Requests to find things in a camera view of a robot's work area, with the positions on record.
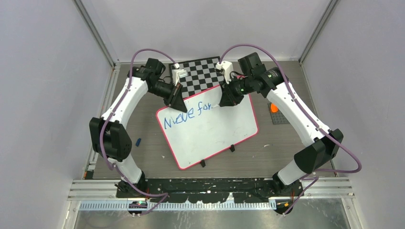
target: gray work surface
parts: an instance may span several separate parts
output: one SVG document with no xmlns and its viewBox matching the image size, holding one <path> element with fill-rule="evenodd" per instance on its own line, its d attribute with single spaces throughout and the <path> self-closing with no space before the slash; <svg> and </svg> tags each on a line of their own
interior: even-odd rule
<svg viewBox="0 0 405 229">
<path fill-rule="evenodd" d="M 234 70 L 240 72 L 238 63 L 233 64 Z M 273 62 L 264 64 L 267 69 L 275 66 Z M 297 94 L 313 111 L 308 87 L 298 62 L 281 62 L 281 65 Z M 121 66 L 114 99 L 124 86 L 128 71 L 129 64 Z M 195 165 L 180 170 L 156 119 L 156 111 L 165 106 L 163 99 L 147 93 L 138 103 L 127 125 L 135 162 L 145 172 L 146 178 L 271 177 L 286 166 L 304 146 L 291 124 L 273 125 L 267 99 L 256 93 L 251 96 L 259 126 L 258 134 L 235 145 L 234 152 L 226 150 L 207 159 L 204 168 Z M 139 147 L 136 147 L 138 138 L 142 140 Z M 327 163 L 322 168 L 331 168 L 331 164 Z M 333 173 L 320 172 L 318 175 L 331 177 Z M 99 156 L 93 178 L 119 178 L 119 175 L 116 171 L 108 170 L 103 158 Z"/>
<path fill-rule="evenodd" d="M 80 211 L 75 229 L 349 229 L 341 199 L 300 199 L 286 217 L 273 210 L 154 211 L 132 218 L 127 211 Z"/>
</svg>

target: black and white checkerboard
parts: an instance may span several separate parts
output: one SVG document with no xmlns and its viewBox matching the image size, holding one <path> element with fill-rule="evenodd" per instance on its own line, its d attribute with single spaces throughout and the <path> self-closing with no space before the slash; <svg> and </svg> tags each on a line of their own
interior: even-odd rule
<svg viewBox="0 0 405 229">
<path fill-rule="evenodd" d="M 218 61 L 219 56 L 179 63 L 180 68 L 188 72 L 188 76 L 180 78 L 183 99 L 214 87 L 224 80 L 223 75 L 215 72 Z"/>
</svg>

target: black bracket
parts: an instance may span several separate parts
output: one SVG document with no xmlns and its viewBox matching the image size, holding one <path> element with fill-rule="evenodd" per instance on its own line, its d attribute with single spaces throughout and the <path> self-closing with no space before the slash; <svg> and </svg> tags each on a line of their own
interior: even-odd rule
<svg viewBox="0 0 405 229">
<path fill-rule="evenodd" d="M 205 160 L 204 160 L 204 159 L 200 161 L 200 165 L 201 165 L 203 168 L 205 167 Z"/>
</svg>

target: purple cable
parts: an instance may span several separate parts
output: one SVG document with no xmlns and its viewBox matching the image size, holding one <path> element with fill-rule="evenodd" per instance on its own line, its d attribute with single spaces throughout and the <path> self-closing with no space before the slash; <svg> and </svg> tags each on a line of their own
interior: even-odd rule
<svg viewBox="0 0 405 229">
<path fill-rule="evenodd" d="M 161 51 L 156 50 L 156 49 L 141 49 L 141 50 L 137 51 L 137 52 L 132 56 L 131 65 L 130 65 L 130 67 L 129 67 L 129 76 L 130 76 L 130 77 L 129 77 L 129 81 L 128 81 L 128 86 L 127 86 L 127 88 L 125 89 L 124 93 L 122 94 L 121 98 L 118 100 L 117 104 L 114 106 L 113 110 L 111 111 L 110 115 L 107 117 L 107 119 L 105 120 L 105 122 L 104 122 L 104 124 L 103 124 L 103 126 L 102 126 L 102 128 L 101 128 L 101 133 L 100 133 L 100 148 L 101 148 L 101 153 L 102 153 L 102 155 L 103 155 L 104 161 L 106 162 L 107 167 L 108 167 L 109 170 L 114 170 L 115 165 L 111 164 L 111 163 L 108 161 L 108 159 L 107 159 L 106 149 L 104 148 L 104 131 L 106 130 L 106 127 L 107 127 L 108 122 L 111 120 L 111 118 L 112 118 L 112 116 L 114 115 L 115 111 L 118 109 L 119 105 L 120 105 L 121 102 L 124 100 L 125 96 L 127 95 L 128 91 L 129 91 L 129 88 L 131 87 L 131 83 L 132 83 L 132 73 L 133 73 L 133 72 L 132 72 L 132 68 L 133 68 L 133 66 L 134 66 L 134 60 L 135 60 L 135 57 L 136 57 L 140 52 L 143 52 L 143 51 L 158 52 L 158 53 L 160 53 L 160 54 L 166 56 L 166 57 L 169 58 L 174 64 L 176 64 L 176 62 L 175 62 L 171 57 L 169 57 L 169 56 L 168 56 L 167 54 L 165 54 L 164 52 L 161 52 Z M 134 190 L 136 190 L 137 192 L 139 192 L 139 193 L 141 193 L 141 194 L 143 194 L 143 195 L 145 195 L 145 196 L 147 196 L 147 197 L 163 197 L 155 206 L 153 206 L 151 209 L 147 210 L 146 212 L 143 212 L 143 213 L 141 214 L 142 216 L 143 216 L 143 215 L 146 215 L 146 214 L 148 214 L 148 213 L 150 213 L 150 212 L 151 212 L 153 209 L 155 209 L 161 202 L 163 202 L 163 201 L 166 199 L 166 197 L 169 195 L 168 193 L 149 194 L 149 193 L 146 193 L 146 192 L 142 192 L 142 191 L 139 190 L 136 186 L 134 186 L 134 185 L 132 184 L 132 182 L 131 182 L 126 176 L 124 176 L 124 174 L 122 174 L 122 172 L 118 169 L 118 167 L 116 167 L 116 170 L 117 170 L 117 172 L 120 174 L 120 176 L 122 176 L 122 177 L 125 179 L 125 181 L 126 181 L 127 183 L 129 183 L 129 185 L 130 185 Z"/>
<path fill-rule="evenodd" d="M 125 179 L 125 181 L 133 188 L 135 189 L 137 192 L 139 192 L 142 195 L 145 195 L 147 197 L 162 197 L 159 202 L 157 204 L 155 204 L 155 206 L 153 206 L 151 209 L 147 210 L 146 212 L 142 212 L 141 216 L 146 215 L 148 213 L 150 213 L 153 209 L 155 209 L 161 202 L 163 202 L 167 196 L 169 196 L 168 193 L 162 193 L 162 194 L 149 194 L 146 192 L 142 192 L 141 190 L 139 190 L 135 185 L 132 184 L 132 182 L 126 177 L 124 176 L 124 174 L 121 173 L 121 171 L 119 170 L 118 167 L 116 167 L 117 172 Z"/>
<path fill-rule="evenodd" d="M 362 169 L 362 164 L 360 162 L 360 160 L 356 157 L 356 155 L 354 155 L 348 148 L 346 148 L 345 146 L 343 146 L 340 142 L 336 141 L 336 139 L 334 139 L 332 136 L 330 136 L 326 131 L 324 131 L 323 129 L 319 128 L 320 126 L 318 125 L 318 123 L 308 114 L 308 112 L 302 107 L 302 105 L 298 102 L 297 99 L 295 99 L 295 95 L 293 94 L 290 85 L 288 84 L 288 80 L 287 77 L 283 71 L 283 69 L 281 68 L 281 65 L 278 63 L 278 61 L 266 50 L 264 50 L 263 48 L 257 46 L 257 45 L 253 45 L 253 44 L 237 44 L 234 45 L 232 47 L 230 47 L 229 49 L 227 49 L 221 56 L 221 58 L 219 59 L 219 63 L 222 62 L 222 60 L 224 59 L 225 55 L 231 51 L 232 49 L 236 48 L 236 47 L 240 47 L 240 46 L 247 46 L 247 47 L 253 47 L 256 49 L 259 49 L 260 51 L 264 52 L 267 56 L 269 56 L 274 63 L 276 64 L 276 66 L 279 68 L 281 75 L 283 76 L 284 79 L 284 83 L 287 86 L 287 90 L 291 95 L 291 98 L 295 101 L 295 103 L 297 104 L 297 106 L 299 107 L 299 109 L 304 113 L 304 115 L 314 124 L 314 126 L 319 129 L 319 131 L 325 135 L 329 140 L 331 140 L 333 143 L 335 143 L 337 146 L 339 146 L 340 148 L 342 148 L 347 154 L 349 154 L 357 163 L 357 169 L 355 170 L 339 170 L 339 169 L 317 169 L 316 171 L 324 171 L 324 172 L 337 172 L 337 173 L 357 173 Z"/>
<path fill-rule="evenodd" d="M 289 213 L 289 212 L 291 211 L 292 207 L 295 205 L 295 203 L 297 203 L 297 201 L 301 198 L 301 196 L 304 194 L 304 192 L 305 192 L 309 187 L 311 187 L 313 184 L 315 184 L 315 182 L 317 182 L 319 178 L 318 178 L 318 177 L 314 177 L 314 178 L 307 178 L 307 179 L 311 179 L 311 180 L 313 179 L 314 181 L 312 181 L 312 183 L 310 183 L 308 186 L 305 187 L 304 190 L 302 190 L 302 192 L 297 196 L 297 199 L 296 199 L 295 201 L 293 201 L 293 203 L 291 204 L 291 206 L 290 206 L 289 208 L 287 208 L 286 212 L 284 212 L 283 215 L 286 215 L 287 213 Z"/>
</svg>

